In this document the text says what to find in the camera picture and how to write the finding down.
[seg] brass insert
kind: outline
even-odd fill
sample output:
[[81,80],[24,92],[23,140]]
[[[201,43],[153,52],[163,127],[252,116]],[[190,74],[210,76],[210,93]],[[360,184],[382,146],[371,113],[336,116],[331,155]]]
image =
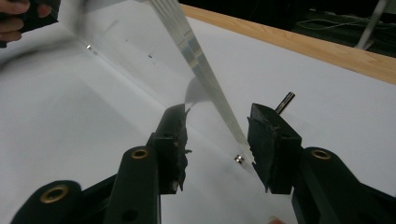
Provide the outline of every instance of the brass insert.
[[56,203],[61,200],[69,192],[69,187],[66,185],[58,185],[44,192],[40,201],[42,203]]
[[149,155],[149,152],[146,149],[137,149],[132,152],[132,158],[136,160],[144,159]]
[[318,150],[318,149],[313,150],[312,155],[318,159],[325,160],[325,161],[332,158],[332,156],[329,153],[327,153],[323,150]]

